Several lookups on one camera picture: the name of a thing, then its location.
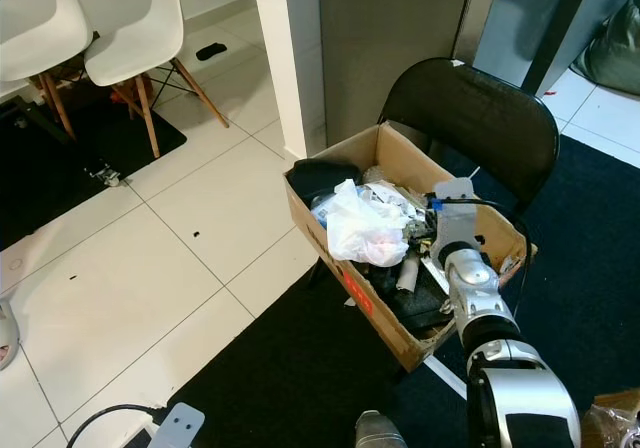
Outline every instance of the wooden chair leg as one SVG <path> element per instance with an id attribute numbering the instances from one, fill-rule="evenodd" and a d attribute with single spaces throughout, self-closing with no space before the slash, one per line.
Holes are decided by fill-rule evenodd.
<path id="1" fill-rule="evenodd" d="M 200 85 L 198 85 L 196 80 L 193 79 L 193 76 L 191 76 L 191 73 L 187 71 L 187 69 L 184 67 L 182 62 L 177 58 L 174 58 L 173 60 L 171 60 L 171 64 L 176 68 L 176 70 L 178 70 L 180 75 L 182 75 L 182 77 L 189 84 L 191 89 L 198 94 L 198 96 L 200 97 L 200 100 L 205 105 L 207 105 L 207 108 L 209 108 L 213 112 L 213 114 L 216 116 L 216 118 L 220 120 L 220 122 L 224 125 L 224 127 L 229 128 L 229 123 L 227 123 L 227 120 L 224 119 L 224 117 L 220 114 L 220 112 L 215 107 L 215 105 L 211 102 L 209 97 L 204 93 L 204 91 L 202 91 L 202 88 L 200 88 Z"/>
<path id="2" fill-rule="evenodd" d="M 67 116 L 67 112 L 64 109 L 64 105 L 62 104 L 62 100 L 60 99 L 60 95 L 58 94 L 58 88 L 56 87 L 56 82 L 53 81 L 51 75 L 49 73 L 43 73 L 42 77 L 49 89 L 49 94 L 53 99 L 53 103 L 58 112 L 58 116 L 60 116 L 60 121 L 62 121 L 62 126 L 64 126 L 64 131 L 67 132 L 67 135 L 73 140 L 76 141 L 76 134 L 73 132 L 73 128 L 71 128 L 71 122 L 69 121 L 69 117 Z"/>
<path id="3" fill-rule="evenodd" d="M 138 96 L 140 97 L 140 104 L 142 105 L 144 121 L 147 124 L 147 131 L 149 132 L 149 140 L 151 140 L 151 149 L 153 150 L 153 156 L 156 158 L 160 158 L 158 140 L 156 140 L 156 131 L 153 128 L 153 119 L 151 118 L 149 100 L 147 100 L 147 92 L 144 90 L 144 80 L 142 79 L 142 75 L 136 76 L 136 86 L 138 87 Z"/>
<path id="4" fill-rule="evenodd" d="M 133 120 L 132 111 L 138 113 L 142 118 L 144 118 L 144 113 L 142 110 L 136 105 L 136 102 L 131 98 L 127 93 L 122 90 L 118 85 L 111 85 L 111 89 L 118 93 L 120 98 L 122 98 L 127 105 L 129 105 L 129 117 Z"/>
<path id="5" fill-rule="evenodd" d="M 47 80 L 45 80 L 42 73 L 38 75 L 40 79 L 40 85 L 42 85 L 42 94 L 44 101 L 47 103 L 51 114 L 53 115 L 53 120 L 58 123 L 60 121 L 60 117 L 58 116 L 58 110 L 56 110 L 55 105 L 53 104 L 53 100 L 51 99 L 51 92 L 49 91 L 49 87 L 47 86 Z"/>

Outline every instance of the black rug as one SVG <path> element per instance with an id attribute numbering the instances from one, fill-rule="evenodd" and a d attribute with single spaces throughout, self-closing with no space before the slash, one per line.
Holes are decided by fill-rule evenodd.
<path id="1" fill-rule="evenodd" d="M 61 145 L 35 124 L 0 128 L 0 251 L 107 187 L 84 167 L 102 158 L 124 179 L 148 165 L 153 152 L 144 120 L 108 99 L 70 114 L 78 145 Z M 160 116 L 153 122 L 161 154 L 186 137 Z"/>
<path id="2" fill-rule="evenodd" d="M 640 385 L 639 183 L 640 170 L 563 137 L 555 172 L 528 212 L 540 253 L 519 323 L 581 414 L 596 394 Z M 482 175 L 474 184 L 503 197 Z M 387 414 L 411 448 L 466 446 L 461 398 L 425 366 L 399 378 L 346 298 L 330 275 L 313 289 L 302 278 L 180 389 L 170 405 L 182 401 L 207 417 L 194 448 L 351 447 L 365 409 Z M 437 356 L 464 376 L 455 337 Z"/>

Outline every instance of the white floor tile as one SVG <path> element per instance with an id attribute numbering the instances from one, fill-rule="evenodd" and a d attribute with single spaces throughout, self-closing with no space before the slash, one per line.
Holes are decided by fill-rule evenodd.
<path id="1" fill-rule="evenodd" d="M 196 52 L 212 43 L 222 43 L 227 47 L 227 51 L 218 53 L 205 61 L 198 60 Z M 187 35 L 178 58 L 195 80 L 202 84 L 214 76 L 224 73 L 230 68 L 260 54 L 264 54 L 264 51 L 260 48 L 217 26 L 209 26 Z"/>
<path id="2" fill-rule="evenodd" d="M 274 121 L 266 128 L 261 129 L 254 136 L 261 143 L 264 143 L 284 158 L 284 135 L 282 134 L 282 124 L 280 123 L 280 120 Z"/>
<path id="3" fill-rule="evenodd" d="M 571 123 L 640 151 L 640 96 L 599 86 Z"/>
<path id="4" fill-rule="evenodd" d="M 12 306 L 63 420 L 219 289 L 140 206 L 18 284 Z"/>
<path id="5" fill-rule="evenodd" d="M 280 118 L 266 55 L 215 77 L 204 88 L 218 109 L 250 134 Z"/>
<path id="6" fill-rule="evenodd" d="M 542 101 L 556 118 L 571 121 L 580 105 L 596 85 L 567 69 L 549 89 L 554 95 L 544 95 Z"/>
<path id="7" fill-rule="evenodd" d="M 72 434 L 80 423 L 107 406 L 166 404 L 251 321 L 247 310 L 223 288 L 64 422 L 65 433 Z M 145 419 L 144 414 L 134 412 L 113 413 L 87 429 L 82 446 L 121 446 Z"/>
<path id="8" fill-rule="evenodd" d="M 619 145 L 611 140 L 596 135 L 590 131 L 584 130 L 571 123 L 562 132 L 563 135 L 567 135 L 575 140 L 578 140 L 585 145 L 589 145 L 596 150 L 600 150 L 603 153 L 613 156 L 620 161 L 629 163 L 630 165 L 640 168 L 640 153 L 633 151 L 627 147 Z"/>
<path id="9" fill-rule="evenodd" d="M 149 205 L 226 283 L 293 227 L 281 169 L 249 138 Z"/>
<path id="10" fill-rule="evenodd" d="M 297 228 L 234 278 L 227 288 L 255 317 L 287 291 L 318 259 Z"/>
<path id="11" fill-rule="evenodd" d="M 562 130 L 564 130 L 564 127 L 567 126 L 567 122 L 565 120 L 561 120 L 560 118 L 556 118 L 555 116 L 553 117 L 554 120 L 556 120 L 556 126 L 558 127 L 558 132 L 562 133 Z"/>
<path id="12" fill-rule="evenodd" d="M 53 433 L 38 443 L 35 448 L 66 448 L 67 440 L 60 428 L 56 428 Z"/>
<path id="13" fill-rule="evenodd" d="M 24 353 L 0 372 L 0 446 L 31 448 L 56 427 L 56 419 Z"/>
<path id="14" fill-rule="evenodd" d="M 38 228 L 0 255 L 0 291 L 6 291 L 38 268 L 88 238 L 142 201 L 126 184 L 109 188 Z"/>
<path id="15" fill-rule="evenodd" d="M 187 142 L 127 178 L 145 200 L 248 137 L 233 123 L 229 128 L 222 126 L 204 103 L 190 94 L 171 100 L 156 111 L 179 129 Z"/>
<path id="16" fill-rule="evenodd" d="M 235 16 L 227 18 L 218 23 L 218 26 L 229 33 L 233 33 L 238 38 L 265 49 L 264 37 L 262 36 L 262 25 L 258 9 L 243 11 Z"/>

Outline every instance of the navy carpet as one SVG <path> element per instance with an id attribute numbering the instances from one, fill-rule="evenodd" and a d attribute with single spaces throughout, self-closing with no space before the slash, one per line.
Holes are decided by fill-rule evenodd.
<path id="1" fill-rule="evenodd" d="M 487 199 L 504 197 L 482 174 L 474 184 Z M 594 395 L 640 385 L 638 186 L 640 170 L 563 137 L 527 213 L 540 252 L 518 321 L 581 414 Z M 411 448 L 465 446 L 463 401 L 425 366 L 398 377 L 398 363 L 366 319 L 343 307 L 347 295 L 330 275 L 312 289 L 304 282 L 170 400 L 205 413 L 194 448 L 347 448 L 365 409 L 390 416 Z M 455 337 L 437 356 L 464 377 Z"/>
<path id="2" fill-rule="evenodd" d="M 35 104 L 28 106 L 40 110 Z M 24 118 L 19 113 L 2 120 L 0 251 L 107 189 L 85 173 L 85 167 L 105 160 L 123 180 L 154 161 L 145 122 L 137 115 L 130 120 L 126 105 L 114 105 L 107 98 L 69 116 L 78 144 L 68 146 L 35 123 L 16 123 L 15 118 Z M 161 154 L 187 141 L 159 115 L 152 116 Z"/>

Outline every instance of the black folding chair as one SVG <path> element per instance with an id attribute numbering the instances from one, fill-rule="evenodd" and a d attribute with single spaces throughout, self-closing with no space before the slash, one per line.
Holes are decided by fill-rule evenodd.
<path id="1" fill-rule="evenodd" d="M 518 213 L 558 157 L 558 128 L 539 99 L 456 60 L 432 58 L 406 70 L 380 114 L 380 123 L 387 120 L 427 135 L 430 156 L 444 145 L 486 170 L 515 196 Z"/>

